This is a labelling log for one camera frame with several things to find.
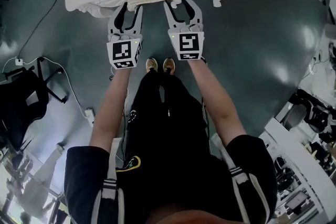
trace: white stripe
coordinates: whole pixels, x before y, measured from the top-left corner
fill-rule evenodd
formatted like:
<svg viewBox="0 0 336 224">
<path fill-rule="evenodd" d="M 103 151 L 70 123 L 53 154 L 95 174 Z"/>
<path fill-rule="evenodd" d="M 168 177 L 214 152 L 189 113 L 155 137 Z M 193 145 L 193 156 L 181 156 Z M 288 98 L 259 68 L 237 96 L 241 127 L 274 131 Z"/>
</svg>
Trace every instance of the white stripe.
<svg viewBox="0 0 336 224">
<path fill-rule="evenodd" d="M 121 188 L 118 189 L 118 224 L 124 224 L 125 222 L 125 204 L 124 204 L 124 192 Z"/>
<path fill-rule="evenodd" d="M 97 224 L 98 222 L 98 213 L 101 199 L 101 191 L 97 193 L 96 199 L 93 204 L 92 216 L 91 216 L 91 224 Z"/>
<path fill-rule="evenodd" d="M 101 193 L 101 198 L 104 199 L 116 199 L 116 190 L 115 189 L 110 189 L 110 188 L 104 188 L 102 193 Z"/>
<path fill-rule="evenodd" d="M 239 172 L 242 172 L 242 171 L 243 171 L 243 169 L 238 169 L 238 170 L 230 171 L 230 172 L 231 172 L 231 174 L 235 174 L 235 173 L 239 173 Z"/>
<path fill-rule="evenodd" d="M 234 178 L 232 178 L 232 183 L 233 183 L 233 189 L 234 189 L 234 192 L 235 192 L 235 196 L 236 196 L 236 199 L 237 199 L 237 202 L 238 202 L 239 210 L 240 210 L 241 216 L 243 218 L 243 222 L 245 224 L 250 224 L 250 220 L 248 218 L 244 202 L 242 200 L 242 197 L 240 196 L 239 188 L 238 188 L 237 182 Z"/>
<path fill-rule="evenodd" d="M 264 209 L 265 209 L 265 212 L 266 212 L 266 221 L 265 221 L 265 224 L 266 224 L 268 222 L 268 218 L 269 218 L 269 214 L 270 214 L 270 210 L 269 210 L 269 206 L 268 206 L 268 203 L 267 203 L 267 199 L 265 197 L 264 192 L 262 191 L 261 186 L 259 185 L 257 177 L 255 175 L 253 175 L 253 174 L 249 174 L 249 175 L 250 175 L 251 182 L 252 182 L 254 188 L 256 189 L 257 193 L 260 196 L 260 199 L 261 199 L 262 203 L 264 204 Z"/>
<path fill-rule="evenodd" d="M 232 169 L 230 169 L 230 172 L 234 171 L 234 170 L 237 170 L 237 169 L 241 169 L 241 168 L 240 167 L 232 168 Z"/>
<path fill-rule="evenodd" d="M 244 172 L 240 173 L 238 175 L 235 175 L 233 178 L 237 181 L 238 185 L 240 185 L 241 183 L 244 183 L 244 182 L 248 181 L 248 177 L 247 177 L 247 175 Z"/>
<path fill-rule="evenodd" d="M 113 187 L 116 187 L 116 183 L 107 183 L 107 182 L 104 182 L 103 185 L 106 185 L 106 186 L 113 186 Z"/>
</svg>

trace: shoe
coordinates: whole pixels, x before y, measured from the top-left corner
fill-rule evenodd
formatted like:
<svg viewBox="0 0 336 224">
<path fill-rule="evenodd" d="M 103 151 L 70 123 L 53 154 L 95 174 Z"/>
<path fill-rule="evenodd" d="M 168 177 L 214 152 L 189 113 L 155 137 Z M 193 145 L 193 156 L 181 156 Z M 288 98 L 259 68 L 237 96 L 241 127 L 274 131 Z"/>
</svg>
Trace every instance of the shoe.
<svg viewBox="0 0 336 224">
<path fill-rule="evenodd" d="M 166 58 L 163 62 L 163 72 L 173 75 L 175 72 L 175 62 L 172 58 Z"/>
<path fill-rule="evenodd" d="M 63 151 L 65 150 L 64 147 L 61 145 L 61 143 L 58 143 L 58 144 L 56 145 L 56 148 L 58 149 L 58 151 L 59 151 L 61 154 L 62 154 Z"/>
<path fill-rule="evenodd" d="M 154 58 L 148 58 L 147 61 L 146 61 L 146 71 L 147 71 L 147 73 L 152 68 L 157 72 L 158 71 L 158 63 Z"/>
</svg>

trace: office chair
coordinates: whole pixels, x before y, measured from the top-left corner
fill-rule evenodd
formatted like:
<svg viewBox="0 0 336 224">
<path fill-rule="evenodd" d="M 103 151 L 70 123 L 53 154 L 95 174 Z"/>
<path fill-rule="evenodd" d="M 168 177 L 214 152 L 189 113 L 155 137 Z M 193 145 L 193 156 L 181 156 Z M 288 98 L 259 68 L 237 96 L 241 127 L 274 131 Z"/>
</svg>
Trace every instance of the office chair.
<svg viewBox="0 0 336 224">
<path fill-rule="evenodd" d="M 40 63 L 44 58 L 37 59 L 36 75 L 34 66 L 26 70 L 22 67 L 4 73 L 6 79 L 12 77 L 12 82 L 0 85 L 0 146 L 9 146 L 19 151 L 29 125 L 44 117 L 49 102 L 49 94 L 61 103 L 66 103 L 68 96 L 63 99 L 55 95 L 47 83 L 57 73 L 63 73 L 62 68 L 54 71 L 46 80 L 43 79 Z M 36 93 L 38 101 L 27 104 L 27 99 Z"/>
</svg>

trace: cable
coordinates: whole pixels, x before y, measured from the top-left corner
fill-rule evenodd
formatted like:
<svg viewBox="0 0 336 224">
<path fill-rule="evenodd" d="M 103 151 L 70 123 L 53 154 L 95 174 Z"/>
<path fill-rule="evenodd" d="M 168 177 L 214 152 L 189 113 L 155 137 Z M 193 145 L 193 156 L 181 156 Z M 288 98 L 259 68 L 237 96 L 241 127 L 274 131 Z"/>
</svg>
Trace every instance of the cable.
<svg viewBox="0 0 336 224">
<path fill-rule="evenodd" d="M 5 63 L 5 65 L 4 65 L 4 68 L 2 69 L 2 73 L 5 71 L 5 67 L 6 67 L 6 65 L 8 64 L 8 62 L 10 61 L 10 60 L 13 60 L 13 59 L 15 59 L 16 57 L 12 57 L 12 58 L 10 58 L 10 59 L 8 59 L 7 60 L 7 62 Z"/>
<path fill-rule="evenodd" d="M 123 160 L 116 154 L 117 158 L 123 162 Z"/>
<path fill-rule="evenodd" d="M 36 57 L 33 61 L 30 61 L 30 62 L 23 62 L 23 64 L 24 64 L 24 65 L 29 65 L 29 64 L 35 62 L 38 58 L 39 58 L 39 57 Z M 87 119 L 86 115 L 83 113 L 83 108 L 82 108 L 82 106 L 80 105 L 80 103 L 79 103 L 79 101 L 78 101 L 78 99 L 77 99 L 77 96 L 76 96 L 76 94 L 75 94 L 75 92 L 74 92 L 74 89 L 72 88 L 72 85 L 71 85 L 71 82 L 70 82 L 70 78 L 69 78 L 68 73 L 66 72 L 65 68 L 64 68 L 61 64 L 59 64 L 59 63 L 57 63 L 57 62 L 54 62 L 54 61 L 51 61 L 50 59 L 48 59 L 48 58 L 46 58 L 46 57 L 42 57 L 42 58 L 48 60 L 49 62 L 52 62 L 52 63 L 54 63 L 54 64 L 60 66 L 60 67 L 64 70 L 64 73 L 65 73 L 65 75 L 67 76 L 67 79 L 68 79 L 68 83 L 69 83 L 70 89 L 71 89 L 71 91 L 72 91 L 72 93 L 73 93 L 73 96 L 75 97 L 75 100 L 76 100 L 76 102 L 77 102 L 77 104 L 78 104 L 79 110 L 80 110 L 82 116 L 83 116 L 85 119 Z M 5 65 L 4 65 L 3 69 L 2 69 L 2 73 L 5 71 L 5 67 L 6 67 L 6 65 L 8 64 L 8 62 L 11 61 L 11 60 L 13 60 L 13 59 L 16 59 L 16 57 L 12 57 L 12 58 L 10 58 L 10 59 L 7 60 L 7 62 L 5 63 Z"/>
<path fill-rule="evenodd" d="M 124 110 L 124 133 L 123 133 L 122 140 L 121 140 L 121 153 L 122 153 L 124 162 L 125 162 L 125 148 L 124 148 L 125 132 L 126 132 L 126 116 L 125 116 L 125 110 Z"/>
<path fill-rule="evenodd" d="M 210 123 L 209 123 L 208 113 L 207 113 L 206 107 L 204 105 L 203 97 L 202 97 L 202 110 L 203 110 L 205 121 L 206 121 L 206 130 L 207 130 L 207 136 L 208 136 L 209 150 L 210 150 L 210 154 L 212 154 L 211 146 L 210 146 Z"/>
<path fill-rule="evenodd" d="M 319 58 L 322 58 L 321 54 L 322 54 L 322 50 L 320 50 Z M 308 74 L 305 75 L 305 76 L 301 79 L 301 81 L 304 80 L 304 79 L 305 79 L 307 76 L 309 76 L 310 74 L 315 74 L 315 73 L 317 72 L 317 70 L 314 71 L 314 67 L 315 67 L 317 64 L 319 64 L 319 63 L 325 63 L 325 62 L 327 62 L 327 61 L 329 61 L 329 60 L 330 60 L 330 57 L 328 57 L 325 61 L 321 61 L 321 60 L 319 60 L 318 62 L 315 62 L 315 63 L 313 64 L 313 67 L 311 68 L 311 71 L 309 71 Z"/>
<path fill-rule="evenodd" d="M 37 58 L 35 58 L 33 61 L 31 61 L 31 62 L 29 62 L 29 63 L 25 63 L 25 62 L 23 62 L 23 63 L 24 63 L 25 65 L 29 65 L 29 64 L 31 64 L 32 62 L 36 61 Z M 85 119 L 87 119 L 86 115 L 83 113 L 83 108 L 82 108 L 82 106 L 80 105 L 80 103 L 79 103 L 79 101 L 78 101 L 78 99 L 77 99 L 77 96 L 76 96 L 76 94 L 75 94 L 75 92 L 74 92 L 74 89 L 72 88 L 72 85 L 71 85 L 71 82 L 70 82 L 70 78 L 69 78 L 68 73 L 66 72 L 65 68 L 64 68 L 61 64 L 59 64 L 59 63 L 57 63 L 57 62 L 54 62 L 54 61 L 51 61 L 50 59 L 48 59 L 48 58 L 46 58 L 46 57 L 42 57 L 42 58 L 48 60 L 49 62 L 52 62 L 52 63 L 54 63 L 54 64 L 60 66 L 60 67 L 64 70 L 64 73 L 65 73 L 65 75 L 67 76 L 68 83 L 69 83 L 70 89 L 71 89 L 71 91 L 72 91 L 72 94 L 73 94 L 73 96 L 75 97 L 75 100 L 76 100 L 76 102 L 77 102 L 77 104 L 78 104 L 79 110 L 80 110 L 82 116 L 83 116 Z"/>
<path fill-rule="evenodd" d="M 111 66 L 111 73 L 112 73 L 112 75 L 111 75 L 111 76 L 110 76 L 110 78 L 109 78 L 109 79 L 110 79 L 110 81 L 112 81 L 112 80 L 113 80 L 113 78 L 114 78 L 114 73 L 113 73 L 112 67 L 113 67 L 113 66 Z"/>
<path fill-rule="evenodd" d="M 37 23 L 37 25 L 35 26 L 34 30 L 31 32 L 30 36 L 28 37 L 27 41 L 23 44 L 21 50 L 19 51 L 18 54 L 18 58 L 20 59 L 20 55 L 22 50 L 25 48 L 25 46 L 27 45 L 27 43 L 29 42 L 30 38 L 33 36 L 34 32 L 36 31 L 36 29 L 38 28 L 38 26 L 41 24 L 41 22 L 43 21 L 43 19 L 45 17 L 47 17 L 47 15 L 50 13 L 50 11 L 53 9 L 53 7 L 55 6 L 57 0 L 54 1 L 54 3 L 52 4 L 51 8 L 47 11 L 47 13 L 41 18 L 41 20 Z"/>
</svg>

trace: gray floor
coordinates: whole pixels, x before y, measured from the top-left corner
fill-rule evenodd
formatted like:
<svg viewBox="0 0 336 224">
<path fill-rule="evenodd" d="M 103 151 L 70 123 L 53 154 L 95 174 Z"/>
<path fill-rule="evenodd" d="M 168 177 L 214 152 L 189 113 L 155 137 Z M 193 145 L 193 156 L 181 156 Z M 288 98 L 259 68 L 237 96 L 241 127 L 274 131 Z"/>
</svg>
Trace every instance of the gray floor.
<svg viewBox="0 0 336 224">
<path fill-rule="evenodd" d="M 4 37 L 0 46 L 0 66 L 17 55 L 19 48 L 54 0 L 10 0 L 3 10 Z M 233 98 L 246 131 L 258 136 L 268 120 L 277 114 L 300 82 L 318 45 L 327 8 L 318 0 L 223 0 L 221 8 L 212 0 L 194 0 L 203 11 L 204 57 L 219 81 Z M 22 56 L 26 62 L 46 56 L 63 64 L 83 108 L 97 112 L 109 85 L 107 19 L 88 13 L 68 12 L 65 0 L 40 25 Z M 127 16 L 130 22 L 133 14 Z M 162 3 L 144 6 L 143 50 L 132 71 L 130 94 L 133 99 L 145 73 L 145 61 L 155 57 L 175 57 L 167 35 Z M 45 67 L 56 67 L 45 63 Z M 176 63 L 176 75 L 190 93 L 200 99 L 186 62 Z M 6 70 L 14 69 L 14 63 Z M 54 89 L 69 91 L 64 77 Z M 62 140 L 68 147 L 86 145 L 91 129 L 76 106 L 73 96 L 63 105 L 51 100 L 46 116 L 34 122 L 27 135 L 35 135 L 29 149 L 45 161 L 54 145 Z M 60 160 L 54 184 L 62 188 L 65 156 Z"/>
</svg>

